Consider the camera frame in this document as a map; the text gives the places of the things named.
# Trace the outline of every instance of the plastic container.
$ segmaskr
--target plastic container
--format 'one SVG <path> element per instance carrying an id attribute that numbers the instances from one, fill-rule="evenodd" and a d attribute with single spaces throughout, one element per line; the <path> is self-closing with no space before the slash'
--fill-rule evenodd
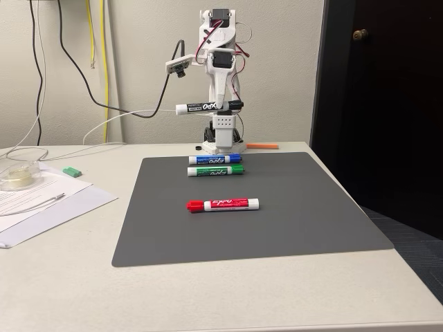
<path id="1" fill-rule="evenodd" d="M 9 166 L 0 173 L 0 190 L 15 192 L 31 188 L 42 179 L 38 161 L 26 161 Z"/>

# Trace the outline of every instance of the wall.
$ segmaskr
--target wall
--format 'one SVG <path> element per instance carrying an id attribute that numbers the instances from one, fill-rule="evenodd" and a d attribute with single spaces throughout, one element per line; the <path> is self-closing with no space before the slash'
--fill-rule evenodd
<path id="1" fill-rule="evenodd" d="M 36 15 L 37 2 L 34 3 Z M 100 69 L 90 69 L 89 28 L 84 1 L 62 1 L 65 46 L 84 71 L 94 95 L 102 98 Z M 82 144 L 83 135 L 104 119 L 92 104 L 84 82 L 59 45 L 56 1 L 40 1 L 39 21 L 46 58 L 46 96 L 42 110 L 42 145 Z M 0 148 L 17 144 L 35 121 L 39 76 L 32 50 L 28 1 L 0 1 Z M 42 69 L 39 40 L 37 56 Z M 92 134 L 100 142 L 102 132 Z M 34 128 L 24 145 L 35 145 Z"/>
<path id="2" fill-rule="evenodd" d="M 81 77 L 58 44 L 56 1 L 41 1 L 40 6 L 48 63 L 42 144 L 80 144 L 83 135 L 102 121 L 103 110 L 91 103 Z M 93 94 L 102 100 L 100 66 L 89 68 L 84 0 L 65 0 L 62 6 L 65 46 L 87 74 Z M 244 45 L 251 58 L 239 76 L 245 139 L 309 142 L 323 0 L 109 0 L 109 6 L 122 107 L 154 108 L 165 79 L 164 63 L 177 40 L 186 41 L 187 54 L 197 47 L 200 9 L 232 8 L 237 20 L 254 32 Z M 33 123 L 39 80 L 30 47 L 28 2 L 0 1 L 0 21 L 0 44 L 6 50 L 0 53 L 0 147 L 6 147 Z M 237 28 L 237 39 L 244 39 L 247 28 Z M 207 99 L 208 78 L 202 68 L 192 67 L 184 78 L 170 78 L 161 108 Z M 134 116 L 122 120 L 129 143 L 199 142 L 208 124 L 205 117 L 177 117 L 172 112 L 148 120 Z M 88 142 L 101 142 L 101 135 L 98 131 Z M 35 144 L 35 137 L 34 133 L 26 144 Z"/>

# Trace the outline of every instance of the desk mat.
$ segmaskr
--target desk mat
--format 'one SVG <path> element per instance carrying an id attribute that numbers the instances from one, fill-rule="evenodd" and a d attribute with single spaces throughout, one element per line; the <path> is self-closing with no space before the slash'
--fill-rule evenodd
<path id="1" fill-rule="evenodd" d="M 242 175 L 187 177 L 188 157 L 145 158 L 115 267 L 392 249 L 307 153 L 244 154 Z M 259 199 L 259 210 L 190 213 L 189 200 Z"/>

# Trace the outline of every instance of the black marker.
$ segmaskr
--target black marker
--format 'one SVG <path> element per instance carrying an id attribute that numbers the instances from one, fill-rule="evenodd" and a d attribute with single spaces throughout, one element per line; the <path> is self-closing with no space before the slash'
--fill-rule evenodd
<path id="1" fill-rule="evenodd" d="M 175 112 L 178 116 L 192 113 L 205 113 L 213 111 L 234 111 L 242 109 L 243 102 L 241 100 L 231 100 L 229 102 L 223 102 L 223 108 L 218 109 L 216 102 L 198 102 L 196 104 L 181 104 L 175 106 Z"/>

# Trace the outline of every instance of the paper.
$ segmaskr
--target paper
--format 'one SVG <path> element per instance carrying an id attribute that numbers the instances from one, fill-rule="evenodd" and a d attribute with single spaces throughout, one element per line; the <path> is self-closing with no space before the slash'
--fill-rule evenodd
<path id="1" fill-rule="evenodd" d="M 0 248 L 10 248 L 77 216 L 117 199 L 95 186 L 88 187 L 0 233 Z"/>
<path id="2" fill-rule="evenodd" d="M 45 170 L 42 171 L 42 181 L 30 189 L 19 190 L 17 192 L 0 191 L 0 214 L 24 210 L 39 202 L 44 202 L 51 197 L 64 193 L 62 198 L 45 203 L 43 206 L 29 212 L 14 214 L 12 216 L 0 216 L 0 232 L 17 225 L 21 221 L 36 215 L 52 205 L 61 203 L 63 200 L 90 185 L 91 183 L 79 181 L 74 178 L 67 178 L 55 172 Z"/>

